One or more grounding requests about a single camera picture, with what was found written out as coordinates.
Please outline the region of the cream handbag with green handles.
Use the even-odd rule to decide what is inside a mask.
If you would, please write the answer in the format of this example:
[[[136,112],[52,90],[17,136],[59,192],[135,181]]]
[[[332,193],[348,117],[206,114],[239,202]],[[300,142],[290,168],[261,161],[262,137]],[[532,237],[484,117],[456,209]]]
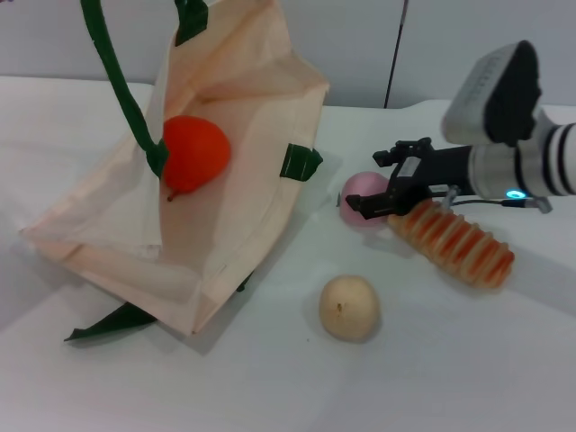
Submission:
[[[122,301],[72,340],[159,321],[199,332],[281,237],[304,183],[329,85],[291,44],[278,0],[174,0],[178,25],[145,109],[131,95],[100,0],[85,25],[129,124],[111,155],[22,235],[49,260]],[[216,124],[231,158],[173,201],[165,121]]]

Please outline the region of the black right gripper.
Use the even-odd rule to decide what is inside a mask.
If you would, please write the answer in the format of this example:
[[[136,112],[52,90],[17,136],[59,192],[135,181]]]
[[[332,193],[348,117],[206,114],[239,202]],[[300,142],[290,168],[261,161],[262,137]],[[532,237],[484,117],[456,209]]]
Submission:
[[[395,167],[390,191],[373,195],[349,194],[348,206],[365,220],[390,215],[403,216],[418,203],[431,197],[445,196],[433,192],[437,186],[456,186],[462,195],[473,195],[469,178],[469,158],[472,148],[433,149],[432,139],[398,140],[390,150],[373,153],[378,167]]]

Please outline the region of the orange striped bread loaf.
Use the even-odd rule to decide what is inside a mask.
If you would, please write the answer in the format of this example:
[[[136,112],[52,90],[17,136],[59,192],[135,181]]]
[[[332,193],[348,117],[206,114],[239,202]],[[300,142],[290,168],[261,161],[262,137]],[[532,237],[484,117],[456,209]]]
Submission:
[[[403,216],[390,215],[391,229],[441,271],[470,286],[499,289],[515,254],[493,234],[431,199]]]

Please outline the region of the pink peach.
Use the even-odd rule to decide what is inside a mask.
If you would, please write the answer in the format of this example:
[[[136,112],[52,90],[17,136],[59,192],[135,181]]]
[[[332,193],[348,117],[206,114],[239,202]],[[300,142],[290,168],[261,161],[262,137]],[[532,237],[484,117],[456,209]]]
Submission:
[[[352,228],[373,228],[384,224],[387,217],[378,217],[367,220],[358,211],[353,211],[346,202],[346,197],[351,194],[373,195],[386,191],[389,180],[387,177],[376,172],[361,172],[352,175],[344,184],[338,196],[339,215],[343,222]]]

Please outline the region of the orange red fruit with stem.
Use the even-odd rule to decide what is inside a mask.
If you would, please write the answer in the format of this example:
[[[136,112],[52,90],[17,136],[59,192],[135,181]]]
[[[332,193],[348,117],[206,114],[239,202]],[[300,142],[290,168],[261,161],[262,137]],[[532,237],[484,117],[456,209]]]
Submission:
[[[163,139],[168,150],[162,178],[171,202],[190,194],[219,176],[231,158],[230,141],[213,122],[179,115],[164,123]]]

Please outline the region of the beige round fruit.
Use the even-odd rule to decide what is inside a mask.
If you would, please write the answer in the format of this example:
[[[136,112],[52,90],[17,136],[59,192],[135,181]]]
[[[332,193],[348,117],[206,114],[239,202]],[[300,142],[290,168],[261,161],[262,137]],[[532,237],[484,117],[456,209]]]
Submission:
[[[362,276],[336,276],[325,284],[319,296],[319,319],[333,337],[348,342],[364,342],[373,335],[381,321],[378,294]]]

